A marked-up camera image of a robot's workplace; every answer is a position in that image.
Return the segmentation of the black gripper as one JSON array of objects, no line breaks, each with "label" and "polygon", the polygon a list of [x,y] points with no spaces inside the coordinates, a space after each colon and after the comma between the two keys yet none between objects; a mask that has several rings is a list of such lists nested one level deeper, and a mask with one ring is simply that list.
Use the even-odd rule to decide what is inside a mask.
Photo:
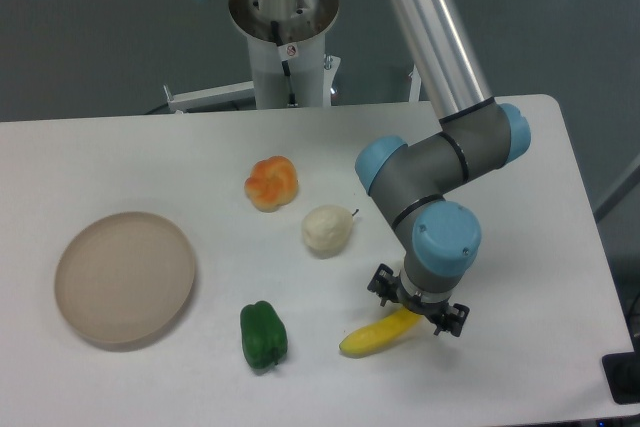
[{"label": "black gripper", "polygon": [[434,334],[449,333],[460,336],[470,313],[466,305],[448,301],[453,289],[443,292],[429,292],[417,287],[405,271],[398,276],[386,264],[381,263],[369,284],[367,290],[380,299],[380,305],[400,302],[409,311],[427,318],[434,326]]}]

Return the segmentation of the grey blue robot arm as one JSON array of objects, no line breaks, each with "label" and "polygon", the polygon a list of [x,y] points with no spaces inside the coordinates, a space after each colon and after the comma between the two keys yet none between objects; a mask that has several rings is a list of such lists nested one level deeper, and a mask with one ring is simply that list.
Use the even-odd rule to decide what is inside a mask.
[{"label": "grey blue robot arm", "polygon": [[[481,229],[446,196],[522,156],[530,127],[491,95],[450,0],[391,4],[441,129],[415,144],[383,137],[357,157],[361,184],[405,249],[402,269],[379,267],[369,290],[459,335],[469,310],[450,297],[477,256]],[[229,0],[248,42],[258,108],[329,103],[324,37],[338,9],[339,0]]]}]

